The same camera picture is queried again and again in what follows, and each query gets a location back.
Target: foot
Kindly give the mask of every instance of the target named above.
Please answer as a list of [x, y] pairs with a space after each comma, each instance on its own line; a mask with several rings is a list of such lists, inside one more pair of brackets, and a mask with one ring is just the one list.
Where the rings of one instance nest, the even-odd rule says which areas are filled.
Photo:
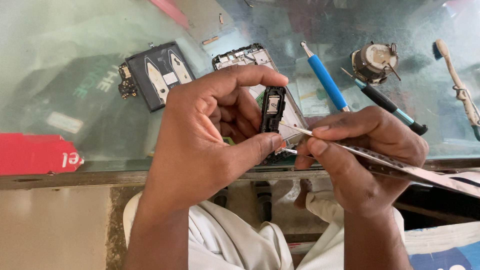
[[300, 180], [300, 193], [293, 202], [293, 206], [297, 209], [305, 209], [305, 201], [307, 200], [307, 194], [312, 191], [312, 183], [308, 179]]

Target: glass tabletop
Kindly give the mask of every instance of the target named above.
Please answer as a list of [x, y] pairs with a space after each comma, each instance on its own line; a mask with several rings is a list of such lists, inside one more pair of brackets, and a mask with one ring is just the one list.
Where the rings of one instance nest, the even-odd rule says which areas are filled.
[[[122, 99], [117, 85], [118, 66], [149, 49], [149, 42], [176, 41], [197, 78], [213, 71], [214, 56], [263, 44], [289, 77], [288, 87], [308, 123], [338, 111], [309, 67], [302, 40], [353, 111], [373, 102], [340, 67], [351, 68], [350, 54], [370, 41], [395, 42], [402, 80], [391, 74], [378, 89], [428, 125], [423, 135], [428, 157], [480, 156], [480, 142], [455, 98], [445, 62], [432, 54], [432, 43], [442, 38], [479, 104], [480, 1], [247, 2], [253, 7], [243, 0], [177, 0], [188, 18], [185, 29], [146, 0], [3, 1], [0, 132], [60, 134], [86, 161], [78, 171], [147, 170], [162, 110], [149, 113], [139, 96]], [[215, 36], [218, 40], [202, 43]]]

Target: fingernail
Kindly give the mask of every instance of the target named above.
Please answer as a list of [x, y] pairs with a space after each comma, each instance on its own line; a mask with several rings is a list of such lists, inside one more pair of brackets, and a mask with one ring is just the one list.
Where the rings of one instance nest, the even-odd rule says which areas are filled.
[[315, 139], [310, 145], [310, 152], [316, 156], [319, 156], [325, 151], [325, 149], [327, 149], [327, 147], [328, 145], [326, 142], [320, 139]]
[[280, 145], [282, 145], [282, 143], [283, 143], [282, 136], [280, 136], [280, 135], [273, 135], [272, 136], [272, 149], [273, 150], [279, 148]]
[[319, 126], [317, 128], [314, 128], [314, 130], [325, 131], [325, 130], [328, 130], [329, 128], [330, 128], [330, 126], [324, 125], [324, 126]]

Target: circuit board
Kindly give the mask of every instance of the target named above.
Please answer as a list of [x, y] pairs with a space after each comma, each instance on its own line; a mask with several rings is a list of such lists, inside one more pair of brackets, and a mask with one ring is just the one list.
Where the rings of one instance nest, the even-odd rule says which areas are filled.
[[128, 69], [127, 63], [119, 66], [119, 74], [121, 77], [121, 84], [119, 84], [120, 95], [123, 99], [129, 96], [135, 97], [137, 95], [137, 85], [133, 83], [132, 74]]

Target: finger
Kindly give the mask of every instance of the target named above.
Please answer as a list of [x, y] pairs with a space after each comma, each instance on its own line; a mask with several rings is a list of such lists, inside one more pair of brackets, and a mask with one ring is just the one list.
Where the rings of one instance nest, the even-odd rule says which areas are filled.
[[307, 155], [297, 154], [295, 158], [295, 168], [297, 169], [308, 169], [315, 163], [315, 160], [307, 157]]
[[258, 129], [255, 129], [252, 123], [248, 121], [236, 107], [224, 106], [221, 107], [220, 111], [222, 121], [235, 124], [247, 138], [258, 134]]
[[337, 117], [339, 118], [335, 121], [313, 129], [313, 135], [335, 141], [367, 134], [386, 144], [403, 142], [416, 135], [399, 119], [378, 106], [369, 106], [356, 113], [344, 113]]
[[279, 148], [283, 143], [278, 133], [261, 133], [234, 146], [224, 148], [224, 158], [231, 161], [230, 171], [233, 179], [237, 179], [260, 164], [268, 154]]
[[414, 166], [421, 166], [428, 153], [425, 140], [377, 106], [366, 107], [355, 113], [342, 113], [341, 118], [315, 128], [312, 133], [325, 140], [367, 135], [373, 151], [396, 157]]
[[247, 137], [233, 124], [220, 122], [220, 134], [222, 137], [230, 137], [236, 144], [243, 142]]
[[218, 124], [218, 122], [220, 122], [220, 120], [222, 119], [222, 112], [220, 110], [220, 107], [217, 106], [212, 112], [212, 114], [208, 116], [208, 118], [210, 119], [210, 121], [212, 121], [213, 125]]
[[238, 86], [286, 86], [288, 78], [263, 65], [233, 65], [207, 74], [195, 82], [204, 86], [195, 89], [199, 96], [220, 98]]
[[238, 111], [258, 130], [262, 118], [262, 111], [257, 101], [245, 87], [238, 87], [230, 94], [217, 99], [219, 105], [235, 106]]
[[240, 86], [286, 86], [288, 78], [267, 66], [234, 65], [207, 74], [195, 81], [195, 87], [186, 89], [195, 100], [194, 108], [210, 115], [217, 100], [232, 93]]
[[365, 206], [369, 206], [378, 196], [379, 185], [374, 176], [350, 152], [315, 137], [307, 144], [313, 156], [335, 179], [335, 186], [343, 198], [366, 202]]

